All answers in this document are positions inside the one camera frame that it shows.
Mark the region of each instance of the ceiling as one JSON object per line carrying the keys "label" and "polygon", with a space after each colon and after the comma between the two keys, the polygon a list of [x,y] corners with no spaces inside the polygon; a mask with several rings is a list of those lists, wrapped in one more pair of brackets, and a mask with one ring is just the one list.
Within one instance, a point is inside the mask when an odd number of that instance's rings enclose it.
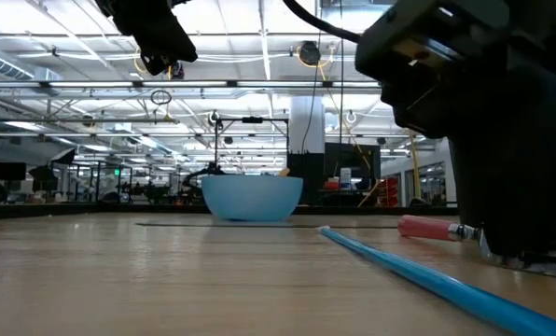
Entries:
{"label": "ceiling", "polygon": [[[359,6],[365,3],[377,5]],[[320,10],[315,0],[299,0],[299,3],[323,19],[344,28],[363,32],[392,1],[344,0],[342,20],[334,8]],[[45,0],[43,7],[34,0],[0,1],[0,58],[22,69],[46,68],[58,74],[60,79],[74,81],[100,80],[167,80],[167,75],[152,77],[140,71],[143,67],[135,60],[137,45],[132,37],[118,33],[111,20],[102,15],[92,0]],[[195,63],[185,63],[185,81],[193,80],[344,80],[371,81],[354,70],[355,45],[344,42],[331,35],[319,35],[317,29],[301,21],[283,4],[282,0],[193,0],[174,8],[174,14],[190,35],[200,59]],[[321,71],[315,67],[304,66],[298,58],[297,48],[304,41],[319,40],[323,55]],[[0,75],[0,80],[11,78]],[[50,96],[37,94],[32,90],[0,88],[0,100],[14,103],[18,108],[7,108],[0,115],[14,112],[15,118],[35,118],[54,113],[58,119],[83,118],[92,115],[104,119],[127,119],[127,131],[134,133],[209,133],[207,122],[210,113],[216,111],[222,118],[245,116],[265,116],[288,118],[290,97],[293,94],[312,94],[311,90],[238,90],[238,89],[172,89],[166,90],[173,101],[157,107],[150,101],[151,91],[132,89],[57,90]],[[390,106],[380,102],[379,91],[340,90],[327,92],[318,90],[323,96],[327,114],[337,115],[343,97],[343,110],[349,117],[348,133],[365,134],[404,134],[392,119]],[[153,118],[162,119],[168,115],[174,123],[158,123]],[[86,128],[81,124],[56,123],[38,125],[59,133],[110,133],[115,126],[110,123],[97,124]],[[335,124],[332,133],[339,133]],[[0,125],[3,132],[27,132],[25,129]],[[269,124],[235,123],[230,130],[236,133],[275,133],[273,138],[235,139],[232,145],[223,147],[237,148],[284,148],[285,140],[276,127]],[[85,140],[66,138],[78,144]],[[190,162],[196,169],[211,154],[205,148],[205,141],[195,138],[153,138],[158,145],[169,148],[174,154],[191,156]],[[360,143],[375,144],[375,138],[358,139]],[[98,141],[97,145],[108,146],[112,152],[131,154],[163,154],[156,147],[146,144],[131,144],[121,138]],[[405,139],[388,139],[387,148],[407,149]],[[107,155],[108,152],[87,150]],[[251,162],[265,161],[263,157],[253,157]],[[276,167],[284,165],[281,156],[271,160]],[[250,164],[255,172],[259,167]],[[241,165],[239,169],[251,171]]]}

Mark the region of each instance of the blue bowl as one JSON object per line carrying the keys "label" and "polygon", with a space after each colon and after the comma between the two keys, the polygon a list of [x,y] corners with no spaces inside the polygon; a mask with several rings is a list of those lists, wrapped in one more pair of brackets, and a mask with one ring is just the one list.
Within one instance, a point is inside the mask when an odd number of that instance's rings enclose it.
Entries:
{"label": "blue bowl", "polygon": [[212,214],[228,220],[282,221],[303,190],[303,179],[270,175],[214,175],[202,179],[203,198]]}

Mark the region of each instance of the blue stick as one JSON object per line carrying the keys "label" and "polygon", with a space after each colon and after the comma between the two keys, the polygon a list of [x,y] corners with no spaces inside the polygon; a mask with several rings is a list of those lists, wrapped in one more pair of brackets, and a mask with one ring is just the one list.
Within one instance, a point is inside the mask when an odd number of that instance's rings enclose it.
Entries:
{"label": "blue stick", "polygon": [[456,304],[469,313],[518,335],[556,336],[556,320],[484,290],[463,284],[444,273],[432,270],[397,255],[364,245],[329,227],[319,228],[327,238],[376,262]]}

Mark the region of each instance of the wooden table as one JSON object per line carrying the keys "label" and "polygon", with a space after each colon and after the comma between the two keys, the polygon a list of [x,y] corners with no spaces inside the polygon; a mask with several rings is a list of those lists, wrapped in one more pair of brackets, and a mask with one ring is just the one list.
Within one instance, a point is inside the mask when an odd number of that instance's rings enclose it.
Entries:
{"label": "wooden table", "polygon": [[474,243],[400,237],[386,229],[396,220],[306,216],[272,228],[207,215],[0,220],[0,335],[503,334],[355,257],[312,229],[321,225],[556,318],[556,278],[485,264]]}

